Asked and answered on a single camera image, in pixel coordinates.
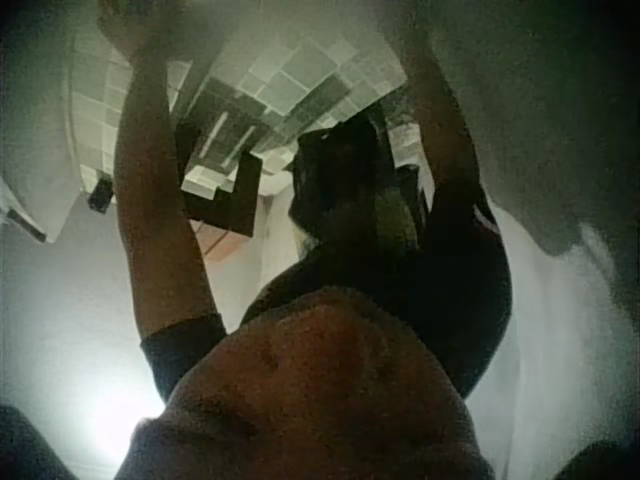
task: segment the light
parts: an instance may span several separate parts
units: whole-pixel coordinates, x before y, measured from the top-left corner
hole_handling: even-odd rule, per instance
[[[156,392],[110,384],[96,396],[90,412],[90,431],[105,463],[120,465],[124,460],[131,435],[144,418],[155,418],[164,410]]]

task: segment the tiled ceiling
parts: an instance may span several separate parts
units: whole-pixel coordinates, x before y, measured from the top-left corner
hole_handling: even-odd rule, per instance
[[[406,81],[383,42],[354,45],[337,30],[281,25],[258,40],[247,19],[199,78],[194,64],[169,64],[168,96],[176,122],[201,132],[183,188],[212,198],[230,189],[238,156],[264,160],[261,195],[291,183],[286,170],[297,137],[330,128]],[[93,25],[78,29],[71,75],[71,121],[87,191],[113,174],[120,114],[132,70]],[[184,85],[197,82],[196,88]]]

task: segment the person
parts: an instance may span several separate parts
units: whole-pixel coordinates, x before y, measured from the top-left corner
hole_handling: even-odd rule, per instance
[[[166,401],[116,478],[492,478],[463,398],[502,338],[509,273],[499,237],[475,221],[485,200],[473,144],[421,27],[388,38],[436,187],[424,252],[389,261],[321,245],[227,335],[180,189],[171,15],[154,7],[130,22],[115,2],[101,6],[101,29],[134,69],[114,190],[141,348]]]

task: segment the black sleeve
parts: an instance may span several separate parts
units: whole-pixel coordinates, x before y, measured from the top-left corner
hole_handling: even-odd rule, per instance
[[[165,403],[180,379],[225,336],[220,315],[214,313],[177,323],[142,341],[140,348]]]

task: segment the bright light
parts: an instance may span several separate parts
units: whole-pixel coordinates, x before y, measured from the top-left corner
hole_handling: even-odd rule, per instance
[[[91,409],[90,431],[105,462],[120,465],[138,422],[160,415],[164,404],[155,392],[123,384],[110,384],[100,393]]]

